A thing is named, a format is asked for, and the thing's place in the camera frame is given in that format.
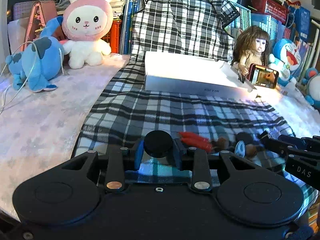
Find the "black round puck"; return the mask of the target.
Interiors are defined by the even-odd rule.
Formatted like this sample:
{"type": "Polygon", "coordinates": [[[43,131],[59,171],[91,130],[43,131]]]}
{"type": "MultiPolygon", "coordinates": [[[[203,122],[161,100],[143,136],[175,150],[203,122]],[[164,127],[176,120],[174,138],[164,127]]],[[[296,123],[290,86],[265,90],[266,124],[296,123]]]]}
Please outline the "black round puck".
{"type": "Polygon", "coordinates": [[[144,138],[144,151],[153,158],[164,158],[172,155],[173,139],[165,131],[149,132],[144,138]]]}

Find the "brown round nut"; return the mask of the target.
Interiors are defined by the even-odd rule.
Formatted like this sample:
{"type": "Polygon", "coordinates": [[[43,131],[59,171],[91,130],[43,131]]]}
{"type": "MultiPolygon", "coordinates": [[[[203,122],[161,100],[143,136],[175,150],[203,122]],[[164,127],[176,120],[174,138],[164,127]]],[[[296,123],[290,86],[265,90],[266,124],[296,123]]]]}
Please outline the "brown round nut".
{"type": "Polygon", "coordinates": [[[247,144],[245,146],[245,157],[254,158],[257,155],[257,148],[253,144],[247,144]]]}
{"type": "Polygon", "coordinates": [[[220,151],[227,150],[229,148],[229,139],[224,137],[219,137],[215,144],[220,151]]]}

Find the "light blue hair clip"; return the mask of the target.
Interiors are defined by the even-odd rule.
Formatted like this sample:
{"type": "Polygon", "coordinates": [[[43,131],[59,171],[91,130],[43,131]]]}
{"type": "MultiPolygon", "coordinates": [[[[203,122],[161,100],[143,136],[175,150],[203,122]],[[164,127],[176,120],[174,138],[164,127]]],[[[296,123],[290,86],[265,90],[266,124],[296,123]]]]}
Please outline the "light blue hair clip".
{"type": "Polygon", "coordinates": [[[246,154],[246,145],[244,143],[244,141],[240,140],[237,142],[236,146],[235,146],[235,150],[234,153],[241,157],[244,158],[245,154],[246,154]]]}

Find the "blue round plush toy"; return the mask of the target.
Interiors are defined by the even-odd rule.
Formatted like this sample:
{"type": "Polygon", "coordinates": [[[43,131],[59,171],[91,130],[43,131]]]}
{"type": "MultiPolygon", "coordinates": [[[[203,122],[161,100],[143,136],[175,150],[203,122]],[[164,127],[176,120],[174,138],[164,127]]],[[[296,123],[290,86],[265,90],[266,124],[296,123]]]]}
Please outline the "blue round plush toy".
{"type": "Polygon", "coordinates": [[[302,84],[306,85],[305,99],[310,105],[319,111],[320,108],[320,75],[316,68],[306,71],[302,84]]]}

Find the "white shallow box tray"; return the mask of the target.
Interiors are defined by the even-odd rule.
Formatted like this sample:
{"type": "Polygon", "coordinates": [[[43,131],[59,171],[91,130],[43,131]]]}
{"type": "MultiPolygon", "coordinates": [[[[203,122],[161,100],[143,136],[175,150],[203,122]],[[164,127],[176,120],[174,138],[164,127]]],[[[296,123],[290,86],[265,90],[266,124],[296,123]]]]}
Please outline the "white shallow box tray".
{"type": "Polygon", "coordinates": [[[247,80],[242,83],[238,70],[225,61],[147,51],[144,63],[144,88],[149,91],[241,100],[257,96],[257,89],[247,80]]]}

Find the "red cased smartphone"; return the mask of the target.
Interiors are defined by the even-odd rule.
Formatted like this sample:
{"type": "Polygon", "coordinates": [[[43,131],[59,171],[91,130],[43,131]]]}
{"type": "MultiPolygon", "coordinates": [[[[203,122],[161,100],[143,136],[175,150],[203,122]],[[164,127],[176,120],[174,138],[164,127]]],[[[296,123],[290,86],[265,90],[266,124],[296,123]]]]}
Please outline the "red cased smartphone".
{"type": "Polygon", "coordinates": [[[251,64],[247,79],[254,86],[275,89],[277,86],[279,72],[257,64],[251,64]]]}

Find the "black binder clip on tray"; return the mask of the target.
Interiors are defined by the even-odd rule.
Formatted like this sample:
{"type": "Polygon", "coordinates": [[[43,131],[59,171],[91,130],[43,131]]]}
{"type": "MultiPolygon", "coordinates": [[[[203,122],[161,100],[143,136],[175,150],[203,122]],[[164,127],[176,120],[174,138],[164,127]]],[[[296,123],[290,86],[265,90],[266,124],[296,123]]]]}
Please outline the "black binder clip on tray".
{"type": "Polygon", "coordinates": [[[247,68],[243,65],[238,65],[238,77],[239,80],[244,83],[247,76],[247,68]]]}

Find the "Doraemon plush toy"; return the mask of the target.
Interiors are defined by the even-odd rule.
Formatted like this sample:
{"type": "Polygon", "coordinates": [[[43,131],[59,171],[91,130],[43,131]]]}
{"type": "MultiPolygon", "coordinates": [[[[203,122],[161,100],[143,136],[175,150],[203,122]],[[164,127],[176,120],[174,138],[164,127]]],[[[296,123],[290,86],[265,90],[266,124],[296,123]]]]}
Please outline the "Doraemon plush toy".
{"type": "Polygon", "coordinates": [[[299,70],[301,56],[297,46],[288,39],[279,40],[269,55],[268,67],[279,73],[277,83],[283,87],[289,83],[295,85],[296,78],[293,76],[299,70]]]}

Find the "red orange crate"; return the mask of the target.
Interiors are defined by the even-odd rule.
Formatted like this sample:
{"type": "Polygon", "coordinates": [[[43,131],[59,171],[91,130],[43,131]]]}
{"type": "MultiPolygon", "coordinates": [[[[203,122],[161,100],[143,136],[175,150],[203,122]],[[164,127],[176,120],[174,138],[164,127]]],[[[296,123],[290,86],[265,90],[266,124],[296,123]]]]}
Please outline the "red orange crate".
{"type": "Polygon", "coordinates": [[[119,53],[120,51],[120,35],[121,35],[122,20],[114,20],[110,31],[101,39],[107,42],[111,47],[112,53],[119,53]]]}

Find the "brown haired doll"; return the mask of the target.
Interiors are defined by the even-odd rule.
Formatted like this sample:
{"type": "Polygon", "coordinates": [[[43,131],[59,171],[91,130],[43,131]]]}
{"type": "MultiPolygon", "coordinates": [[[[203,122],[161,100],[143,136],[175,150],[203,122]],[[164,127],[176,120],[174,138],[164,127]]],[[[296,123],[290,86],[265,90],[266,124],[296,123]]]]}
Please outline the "brown haired doll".
{"type": "Polygon", "coordinates": [[[238,70],[238,65],[243,65],[249,74],[251,64],[267,67],[269,55],[270,37],[268,33],[259,26],[253,25],[243,31],[236,39],[232,66],[238,70]]]}

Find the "black white plaid cloth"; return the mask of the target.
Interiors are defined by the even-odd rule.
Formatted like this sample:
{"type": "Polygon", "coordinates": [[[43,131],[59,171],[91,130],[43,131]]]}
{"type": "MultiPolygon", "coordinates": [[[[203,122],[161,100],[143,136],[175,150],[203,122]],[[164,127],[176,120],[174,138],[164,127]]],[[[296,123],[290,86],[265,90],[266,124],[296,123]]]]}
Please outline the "black white plaid cloth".
{"type": "Polygon", "coordinates": [[[308,137],[319,115],[274,89],[249,91],[231,70],[238,16],[228,0],[140,0],[132,52],[85,119],[74,155],[132,147],[149,132],[191,132],[231,144],[263,131],[308,137]]]}

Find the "blue plush animal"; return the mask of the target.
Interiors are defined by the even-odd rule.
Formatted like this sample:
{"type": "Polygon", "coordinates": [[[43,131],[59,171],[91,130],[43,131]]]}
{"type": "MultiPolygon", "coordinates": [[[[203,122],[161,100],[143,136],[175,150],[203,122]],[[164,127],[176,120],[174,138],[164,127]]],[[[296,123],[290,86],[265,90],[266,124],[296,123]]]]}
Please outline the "blue plush animal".
{"type": "Polygon", "coordinates": [[[49,20],[40,38],[28,42],[24,51],[7,56],[5,62],[13,77],[14,90],[24,83],[33,92],[57,89],[50,80],[62,69],[64,48],[53,33],[62,22],[62,16],[49,20]]]}

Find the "blue gift bag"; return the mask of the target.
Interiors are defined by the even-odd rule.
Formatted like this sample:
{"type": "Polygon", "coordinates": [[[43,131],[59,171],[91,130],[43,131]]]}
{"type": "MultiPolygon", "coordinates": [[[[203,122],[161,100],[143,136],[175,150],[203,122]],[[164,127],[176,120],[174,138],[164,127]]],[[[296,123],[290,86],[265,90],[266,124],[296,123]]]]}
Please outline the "blue gift bag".
{"type": "Polygon", "coordinates": [[[304,42],[307,42],[311,16],[310,11],[302,7],[300,1],[290,2],[286,0],[284,7],[287,9],[286,27],[289,29],[295,28],[298,37],[304,42]]]}

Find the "red plastic basket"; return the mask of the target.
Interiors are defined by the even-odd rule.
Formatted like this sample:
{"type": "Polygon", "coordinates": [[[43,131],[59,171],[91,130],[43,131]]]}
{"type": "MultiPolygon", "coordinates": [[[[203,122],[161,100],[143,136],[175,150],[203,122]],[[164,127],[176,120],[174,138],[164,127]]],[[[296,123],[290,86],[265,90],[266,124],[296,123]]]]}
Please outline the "red plastic basket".
{"type": "Polygon", "coordinates": [[[251,0],[254,11],[259,14],[271,15],[282,24],[287,21],[287,9],[274,0],[251,0]]]}

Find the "pink handbag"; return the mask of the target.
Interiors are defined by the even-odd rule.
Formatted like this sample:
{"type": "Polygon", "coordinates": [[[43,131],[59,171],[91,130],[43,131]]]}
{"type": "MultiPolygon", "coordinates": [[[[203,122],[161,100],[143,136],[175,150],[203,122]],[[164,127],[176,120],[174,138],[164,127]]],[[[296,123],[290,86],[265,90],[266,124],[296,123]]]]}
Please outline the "pink handbag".
{"type": "Polygon", "coordinates": [[[57,10],[54,1],[36,1],[31,7],[24,42],[40,38],[46,23],[57,17],[57,10]]]}

